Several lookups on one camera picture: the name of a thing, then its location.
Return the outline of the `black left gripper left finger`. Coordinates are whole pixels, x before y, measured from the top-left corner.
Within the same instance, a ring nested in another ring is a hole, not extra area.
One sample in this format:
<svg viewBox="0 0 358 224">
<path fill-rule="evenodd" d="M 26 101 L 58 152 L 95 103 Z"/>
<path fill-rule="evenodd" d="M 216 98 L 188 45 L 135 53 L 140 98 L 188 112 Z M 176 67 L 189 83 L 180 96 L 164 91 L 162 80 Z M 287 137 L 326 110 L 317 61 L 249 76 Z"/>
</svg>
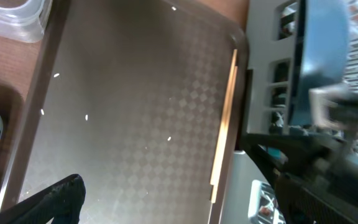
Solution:
<svg viewBox="0 0 358 224">
<path fill-rule="evenodd" d="M 85 202 L 82 177 L 72 174 L 0 213 L 0 224 L 78 224 Z"/>
</svg>

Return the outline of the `clear plastic bin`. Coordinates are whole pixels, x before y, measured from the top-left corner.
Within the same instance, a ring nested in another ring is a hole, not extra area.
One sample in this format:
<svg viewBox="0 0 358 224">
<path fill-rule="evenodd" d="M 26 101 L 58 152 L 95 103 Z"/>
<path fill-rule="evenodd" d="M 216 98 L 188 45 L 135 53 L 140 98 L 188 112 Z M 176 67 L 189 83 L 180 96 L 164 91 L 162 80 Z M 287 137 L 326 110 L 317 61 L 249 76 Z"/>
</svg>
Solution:
<svg viewBox="0 0 358 224">
<path fill-rule="evenodd" d="M 0 36 L 25 43 L 43 39 L 52 0 L 0 1 Z"/>
</svg>

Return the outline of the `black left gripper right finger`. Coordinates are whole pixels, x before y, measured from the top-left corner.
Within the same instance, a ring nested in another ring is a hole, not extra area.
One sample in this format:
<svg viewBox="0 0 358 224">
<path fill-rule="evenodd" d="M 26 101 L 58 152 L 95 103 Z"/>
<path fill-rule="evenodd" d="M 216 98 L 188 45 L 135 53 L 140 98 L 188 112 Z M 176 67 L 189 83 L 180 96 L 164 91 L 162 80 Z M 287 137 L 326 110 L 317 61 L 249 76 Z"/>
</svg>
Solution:
<svg viewBox="0 0 358 224">
<path fill-rule="evenodd" d="M 357 207 L 289 174 L 281 174 L 274 189 L 287 223 L 358 223 Z"/>
</svg>

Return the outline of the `grey dishwasher rack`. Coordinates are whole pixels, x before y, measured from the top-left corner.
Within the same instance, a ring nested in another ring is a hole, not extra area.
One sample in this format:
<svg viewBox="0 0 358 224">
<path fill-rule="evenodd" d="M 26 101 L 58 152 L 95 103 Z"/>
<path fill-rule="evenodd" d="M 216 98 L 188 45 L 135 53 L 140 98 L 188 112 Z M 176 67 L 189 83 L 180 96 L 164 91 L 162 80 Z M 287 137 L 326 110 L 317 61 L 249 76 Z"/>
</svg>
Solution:
<svg viewBox="0 0 358 224">
<path fill-rule="evenodd" d="M 251 1 L 247 21 L 249 74 L 242 108 L 242 126 L 232 157 L 221 223 L 287 223 L 271 186 L 246 152 L 246 134 L 311 136 L 318 139 L 319 154 L 300 176 L 289 174 L 358 208 L 358 184 L 331 181 L 317 167 L 329 155 L 323 136 L 343 138 L 343 131 L 321 129 L 313 124 L 289 125 L 291 81 L 296 44 L 298 1 Z M 358 1 L 344 1 L 349 12 L 349 48 L 342 82 L 358 94 Z M 358 156 L 358 135 L 354 152 Z"/>
</svg>

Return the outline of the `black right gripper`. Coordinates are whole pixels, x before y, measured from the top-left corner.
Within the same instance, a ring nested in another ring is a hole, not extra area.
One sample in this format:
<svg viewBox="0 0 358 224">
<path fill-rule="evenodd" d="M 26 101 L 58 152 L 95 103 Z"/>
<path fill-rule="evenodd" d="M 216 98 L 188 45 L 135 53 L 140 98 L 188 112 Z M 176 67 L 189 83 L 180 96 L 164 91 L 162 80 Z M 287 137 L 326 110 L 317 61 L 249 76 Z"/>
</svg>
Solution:
<svg viewBox="0 0 358 224">
<path fill-rule="evenodd" d="M 335 84 L 310 89 L 309 98 L 315 126 L 344 132 L 343 138 L 323 136 L 329 155 L 317 162 L 318 169 L 331 181 L 358 184 L 358 156 L 354 152 L 358 135 L 358 94 L 345 84 Z M 249 133 L 241 137 L 241 149 L 274 186 L 275 171 L 304 174 L 319 154 L 319 142 L 311 136 Z"/>
</svg>

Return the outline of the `brown serving tray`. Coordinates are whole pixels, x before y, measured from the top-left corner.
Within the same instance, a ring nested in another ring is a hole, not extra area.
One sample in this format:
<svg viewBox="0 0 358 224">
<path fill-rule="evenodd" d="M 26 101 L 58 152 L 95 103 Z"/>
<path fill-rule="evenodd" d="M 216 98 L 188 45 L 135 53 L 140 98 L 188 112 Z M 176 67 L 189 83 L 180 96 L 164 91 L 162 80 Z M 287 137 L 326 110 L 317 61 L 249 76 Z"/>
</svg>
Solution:
<svg viewBox="0 0 358 224">
<path fill-rule="evenodd" d="M 0 212 L 70 174 L 81 223 L 208 223 L 238 23 L 198 1 L 59 1 Z"/>
</svg>

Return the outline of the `dark blue plate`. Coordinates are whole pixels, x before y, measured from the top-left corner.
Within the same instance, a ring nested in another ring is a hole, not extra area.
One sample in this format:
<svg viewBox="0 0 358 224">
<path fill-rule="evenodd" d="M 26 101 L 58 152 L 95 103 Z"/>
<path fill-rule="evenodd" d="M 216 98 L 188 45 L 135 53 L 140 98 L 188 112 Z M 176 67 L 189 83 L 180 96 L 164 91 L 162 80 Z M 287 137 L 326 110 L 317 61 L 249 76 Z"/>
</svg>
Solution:
<svg viewBox="0 0 358 224">
<path fill-rule="evenodd" d="M 342 0 L 298 1 L 289 125 L 312 123 L 309 90 L 342 82 L 349 12 Z"/>
</svg>

